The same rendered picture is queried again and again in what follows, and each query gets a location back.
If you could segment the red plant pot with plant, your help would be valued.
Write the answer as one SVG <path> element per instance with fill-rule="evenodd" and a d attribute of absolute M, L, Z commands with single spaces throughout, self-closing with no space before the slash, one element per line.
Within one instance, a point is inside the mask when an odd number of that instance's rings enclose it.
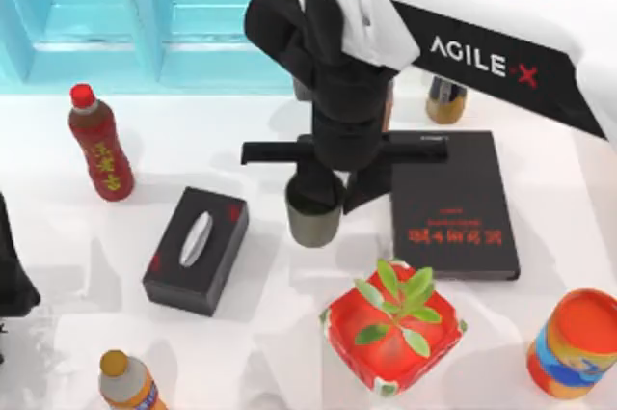
<path fill-rule="evenodd" d="M 433 269 L 377 260 L 376 270 L 320 315 L 324 336 L 379 396 L 396 396 L 434 367 L 467 324 L 435 289 Z"/>

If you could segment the grey cup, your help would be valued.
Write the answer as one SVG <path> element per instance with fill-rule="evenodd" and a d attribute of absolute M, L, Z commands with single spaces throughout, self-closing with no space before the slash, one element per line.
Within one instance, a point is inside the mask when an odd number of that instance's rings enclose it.
<path fill-rule="evenodd" d="M 336 236 L 345 194 L 338 177 L 335 177 L 334 191 L 334 202 L 323 204 L 300 191 L 296 175 L 288 181 L 284 193 L 288 227 L 301 246 L 324 247 Z"/>

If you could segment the orange can with blue label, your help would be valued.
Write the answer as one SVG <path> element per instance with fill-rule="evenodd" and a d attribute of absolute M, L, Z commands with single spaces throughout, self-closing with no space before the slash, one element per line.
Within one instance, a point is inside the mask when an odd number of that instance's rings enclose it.
<path fill-rule="evenodd" d="M 617 363 L 617 299 L 576 289 L 555 306 L 526 354 L 527 371 L 546 394 L 585 396 Z"/>

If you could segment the brown bottle with black label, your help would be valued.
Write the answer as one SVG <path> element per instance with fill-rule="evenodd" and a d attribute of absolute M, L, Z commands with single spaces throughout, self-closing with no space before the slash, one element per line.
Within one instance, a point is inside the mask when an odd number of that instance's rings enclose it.
<path fill-rule="evenodd" d="M 434 76 L 426 100 L 428 117 L 438 124 L 458 122 L 466 107 L 466 87 Z"/>

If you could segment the black tissue box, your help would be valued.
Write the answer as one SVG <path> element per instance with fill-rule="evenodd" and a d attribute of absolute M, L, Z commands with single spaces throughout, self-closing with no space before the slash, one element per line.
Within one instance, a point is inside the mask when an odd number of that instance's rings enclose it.
<path fill-rule="evenodd" d="M 248 225 L 244 200 L 185 188 L 143 277 L 148 300 L 212 316 Z"/>

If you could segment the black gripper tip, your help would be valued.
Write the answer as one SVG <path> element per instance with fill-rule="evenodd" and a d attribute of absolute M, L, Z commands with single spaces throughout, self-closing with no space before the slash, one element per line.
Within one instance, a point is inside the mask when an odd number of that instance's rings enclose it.
<path fill-rule="evenodd" d="M 39 304 L 40 294 L 14 247 L 6 202 L 0 192 L 0 318 L 24 317 Z"/>

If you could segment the orange bottle with blue label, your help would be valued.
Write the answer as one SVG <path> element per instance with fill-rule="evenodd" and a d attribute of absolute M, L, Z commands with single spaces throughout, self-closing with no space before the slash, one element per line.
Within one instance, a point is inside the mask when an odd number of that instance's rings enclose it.
<path fill-rule="evenodd" d="M 138 358 L 108 350 L 99 368 L 99 391 L 112 410 L 168 410 L 148 367 Z"/>

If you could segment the red bottle with red cap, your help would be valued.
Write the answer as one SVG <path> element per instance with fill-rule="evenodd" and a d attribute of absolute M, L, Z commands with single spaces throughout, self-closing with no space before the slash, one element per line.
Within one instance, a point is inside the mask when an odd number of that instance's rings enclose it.
<path fill-rule="evenodd" d="M 68 125 L 84 153 L 88 173 L 97 194 L 108 202 L 127 198 L 134 188 L 130 163 L 121 147 L 111 107 L 86 83 L 69 92 Z"/>

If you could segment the black book with red lettering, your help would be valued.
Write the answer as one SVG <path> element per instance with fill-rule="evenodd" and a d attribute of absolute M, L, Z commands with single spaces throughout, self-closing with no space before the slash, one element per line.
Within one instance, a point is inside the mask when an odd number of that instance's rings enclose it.
<path fill-rule="evenodd" d="M 435 277 L 513 281 L 521 268 L 494 136 L 489 131 L 394 131 L 398 144 L 445 142 L 443 162 L 392 168 L 393 253 Z"/>

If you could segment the light blue rack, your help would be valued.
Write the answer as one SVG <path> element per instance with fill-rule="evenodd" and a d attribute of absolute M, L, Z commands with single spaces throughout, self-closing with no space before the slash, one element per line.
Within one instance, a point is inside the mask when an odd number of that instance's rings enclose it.
<path fill-rule="evenodd" d="M 0 0 L 0 94 L 286 94 L 249 0 Z"/>

